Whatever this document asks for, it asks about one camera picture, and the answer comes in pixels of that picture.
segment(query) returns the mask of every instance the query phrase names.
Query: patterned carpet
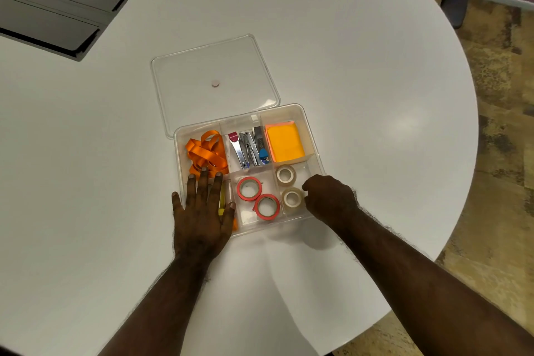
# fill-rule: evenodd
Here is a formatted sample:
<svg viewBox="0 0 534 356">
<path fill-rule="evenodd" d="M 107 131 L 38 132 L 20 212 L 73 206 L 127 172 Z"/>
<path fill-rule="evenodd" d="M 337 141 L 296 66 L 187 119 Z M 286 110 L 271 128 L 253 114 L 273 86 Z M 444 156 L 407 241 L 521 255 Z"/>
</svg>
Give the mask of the patterned carpet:
<svg viewBox="0 0 534 356">
<path fill-rule="evenodd" d="M 475 174 L 438 258 L 534 332 L 534 12 L 469 0 L 464 47 L 478 99 Z M 393 313 L 336 356 L 422 355 Z"/>
</svg>

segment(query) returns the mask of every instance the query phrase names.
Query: red tape roll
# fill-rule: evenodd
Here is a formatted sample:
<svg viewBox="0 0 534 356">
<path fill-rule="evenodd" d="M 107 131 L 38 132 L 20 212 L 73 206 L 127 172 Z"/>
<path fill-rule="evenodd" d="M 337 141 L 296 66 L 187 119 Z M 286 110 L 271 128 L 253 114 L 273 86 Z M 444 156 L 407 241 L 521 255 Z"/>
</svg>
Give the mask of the red tape roll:
<svg viewBox="0 0 534 356">
<path fill-rule="evenodd" d="M 268 217 L 264 216 L 258 210 L 259 202 L 261 200 L 263 200 L 264 198 L 272 199 L 276 203 L 276 211 L 275 211 L 275 213 L 273 215 L 271 215 L 271 216 L 268 216 Z M 276 196 L 274 196 L 272 194 L 262 194 L 260 197 L 257 198 L 256 203 L 254 203 L 254 208 L 252 208 L 252 210 L 255 211 L 256 214 L 258 215 L 258 217 L 260 217 L 262 220 L 271 221 L 271 220 L 274 220 L 276 218 L 276 216 L 278 215 L 278 213 L 280 212 L 280 202 L 278 201 Z"/>
<path fill-rule="evenodd" d="M 247 196 L 244 196 L 243 193 L 241 193 L 241 185 L 246 182 L 247 180 L 253 180 L 255 181 L 257 184 L 258 184 L 258 193 L 256 193 L 253 197 L 247 197 Z M 243 179 L 241 179 L 238 183 L 237 183 L 237 196 L 239 196 L 239 198 L 241 200 L 245 200 L 245 201 L 254 201 L 256 200 L 262 193 L 262 184 L 261 182 L 255 178 L 255 177 L 252 177 L 252 176 L 247 176 L 247 177 L 243 177 Z"/>
</svg>

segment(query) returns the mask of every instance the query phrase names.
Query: person's arm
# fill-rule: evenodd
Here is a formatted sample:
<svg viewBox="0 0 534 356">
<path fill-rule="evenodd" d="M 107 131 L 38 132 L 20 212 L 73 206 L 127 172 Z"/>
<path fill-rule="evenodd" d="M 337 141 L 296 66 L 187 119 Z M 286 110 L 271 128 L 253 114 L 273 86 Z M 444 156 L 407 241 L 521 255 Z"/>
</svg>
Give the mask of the person's arm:
<svg viewBox="0 0 534 356">
<path fill-rule="evenodd" d="M 315 175 L 308 210 L 349 246 L 426 356 L 534 354 L 534 337 L 358 206 L 353 190 Z"/>
<path fill-rule="evenodd" d="M 218 215 L 223 175 L 218 173 L 208 197 L 208 172 L 203 169 L 196 190 L 187 181 L 185 209 L 172 193 L 175 258 L 124 322 L 100 356 L 176 356 L 197 301 L 206 271 L 232 233 L 236 205 Z"/>
</svg>

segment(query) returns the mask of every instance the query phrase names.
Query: round table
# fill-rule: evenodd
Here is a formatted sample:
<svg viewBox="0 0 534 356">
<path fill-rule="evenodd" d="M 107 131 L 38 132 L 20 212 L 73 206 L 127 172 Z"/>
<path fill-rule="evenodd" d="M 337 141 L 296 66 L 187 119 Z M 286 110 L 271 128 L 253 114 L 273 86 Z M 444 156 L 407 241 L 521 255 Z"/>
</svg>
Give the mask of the round table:
<svg viewBox="0 0 534 356">
<path fill-rule="evenodd" d="M 176 160 L 149 62 L 246 33 L 325 171 L 437 257 L 477 109 L 433 0 L 129 0 L 80 63 L 0 37 L 0 343 L 93 355 L 111 337 L 172 257 Z M 323 355 L 389 311 L 341 244 L 233 238 L 209 276 L 183 355 Z"/>
</svg>

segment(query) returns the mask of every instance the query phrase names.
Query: sticky note pad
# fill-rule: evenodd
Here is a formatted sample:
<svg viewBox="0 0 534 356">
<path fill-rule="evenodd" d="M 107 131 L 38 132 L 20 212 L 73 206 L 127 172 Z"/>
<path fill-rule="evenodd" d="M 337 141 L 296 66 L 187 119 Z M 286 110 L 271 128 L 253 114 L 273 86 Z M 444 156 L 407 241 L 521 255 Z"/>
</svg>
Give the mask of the sticky note pad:
<svg viewBox="0 0 534 356">
<path fill-rule="evenodd" d="M 295 123 L 265 126 L 265 131 L 269 137 L 272 157 L 276 162 L 284 162 L 304 156 L 304 148 L 302 148 L 300 135 L 298 135 Z"/>
</svg>

